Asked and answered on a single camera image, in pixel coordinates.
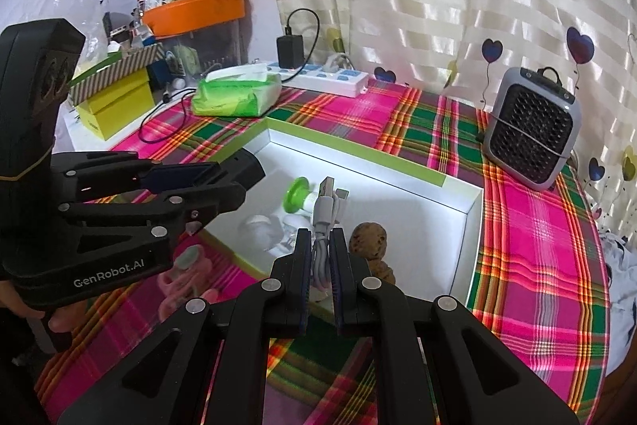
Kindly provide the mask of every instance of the human hand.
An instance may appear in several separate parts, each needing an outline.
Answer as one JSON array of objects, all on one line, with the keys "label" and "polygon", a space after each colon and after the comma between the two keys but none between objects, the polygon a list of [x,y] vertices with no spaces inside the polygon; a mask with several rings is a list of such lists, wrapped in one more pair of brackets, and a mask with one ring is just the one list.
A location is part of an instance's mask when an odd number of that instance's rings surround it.
[{"label": "human hand", "polygon": [[[31,319],[44,319],[43,311],[28,307],[11,281],[0,281],[0,307],[6,307],[15,315]],[[86,301],[58,308],[49,320],[49,329],[54,333],[65,333],[81,325],[86,311]]]}]

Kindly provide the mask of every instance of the green tissue package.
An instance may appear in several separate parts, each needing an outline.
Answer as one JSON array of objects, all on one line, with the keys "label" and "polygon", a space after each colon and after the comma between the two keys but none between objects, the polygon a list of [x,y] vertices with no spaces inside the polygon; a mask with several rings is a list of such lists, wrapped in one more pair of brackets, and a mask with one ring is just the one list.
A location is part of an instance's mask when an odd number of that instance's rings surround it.
[{"label": "green tissue package", "polygon": [[192,113],[197,116],[262,116],[278,100],[281,76],[268,74],[262,80],[202,80],[192,97]]}]

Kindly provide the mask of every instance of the curtain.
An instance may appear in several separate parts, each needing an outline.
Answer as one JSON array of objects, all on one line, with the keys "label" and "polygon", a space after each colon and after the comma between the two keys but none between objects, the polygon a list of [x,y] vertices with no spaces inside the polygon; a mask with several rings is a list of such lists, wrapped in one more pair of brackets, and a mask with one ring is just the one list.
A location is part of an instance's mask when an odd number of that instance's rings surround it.
[{"label": "curtain", "polygon": [[[277,0],[321,20],[312,61],[346,51],[356,69],[491,107],[509,67],[551,66],[584,124],[578,174],[598,223],[633,239],[637,186],[636,0]],[[313,41],[311,14],[291,25]]]}]

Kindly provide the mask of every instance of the yellow box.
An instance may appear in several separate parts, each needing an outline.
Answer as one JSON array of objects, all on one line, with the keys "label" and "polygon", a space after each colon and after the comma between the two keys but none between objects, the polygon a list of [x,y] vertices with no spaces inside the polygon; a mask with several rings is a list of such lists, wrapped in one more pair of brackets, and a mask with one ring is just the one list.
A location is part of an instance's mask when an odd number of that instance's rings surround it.
[{"label": "yellow box", "polygon": [[76,108],[87,129],[105,141],[155,106],[146,68],[124,77]]}]

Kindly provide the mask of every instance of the blue heart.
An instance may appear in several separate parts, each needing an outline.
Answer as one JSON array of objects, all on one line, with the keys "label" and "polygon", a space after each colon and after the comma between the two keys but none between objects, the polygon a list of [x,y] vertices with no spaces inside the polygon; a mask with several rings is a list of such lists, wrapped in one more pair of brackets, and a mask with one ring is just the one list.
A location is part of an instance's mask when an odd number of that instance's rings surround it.
[{"label": "blue heart", "polygon": [[482,57],[488,63],[494,63],[498,58],[502,56],[502,42],[500,41],[492,41],[491,39],[486,39],[482,42]]},{"label": "blue heart", "polygon": [[389,69],[385,71],[382,67],[377,67],[374,69],[374,76],[376,76],[377,80],[386,81],[388,83],[396,83],[396,74],[394,74],[394,71],[390,71]]},{"label": "blue heart", "polygon": [[598,163],[597,159],[593,157],[588,161],[588,176],[590,180],[597,182],[604,176],[604,173],[606,173],[606,168]]},{"label": "blue heart", "polygon": [[595,54],[595,44],[588,35],[581,35],[572,26],[566,31],[566,45],[575,63],[588,63]]}]

